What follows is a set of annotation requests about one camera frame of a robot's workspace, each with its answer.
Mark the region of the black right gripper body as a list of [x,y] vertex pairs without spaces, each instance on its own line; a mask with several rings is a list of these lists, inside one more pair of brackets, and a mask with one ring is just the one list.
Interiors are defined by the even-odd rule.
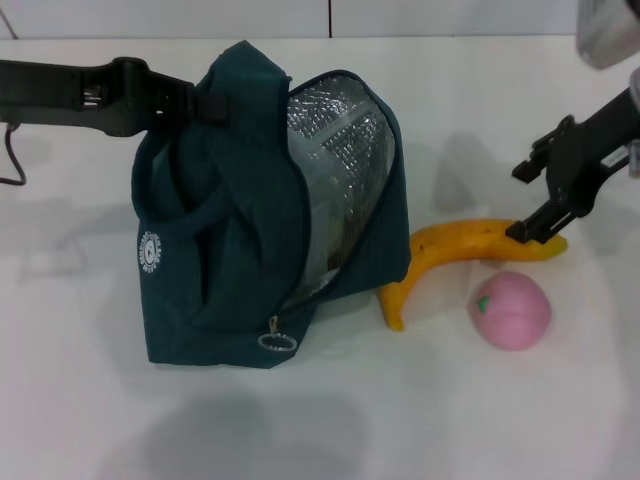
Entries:
[[547,186],[552,201],[587,215],[599,189],[616,172],[602,160],[633,140],[633,98],[624,90],[581,123],[571,123],[552,142]]

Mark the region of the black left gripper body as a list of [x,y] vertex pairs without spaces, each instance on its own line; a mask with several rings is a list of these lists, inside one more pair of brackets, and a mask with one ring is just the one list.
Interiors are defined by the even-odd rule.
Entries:
[[149,72],[145,62],[128,58],[93,67],[3,60],[1,121],[131,137],[153,126],[153,111],[142,93]]

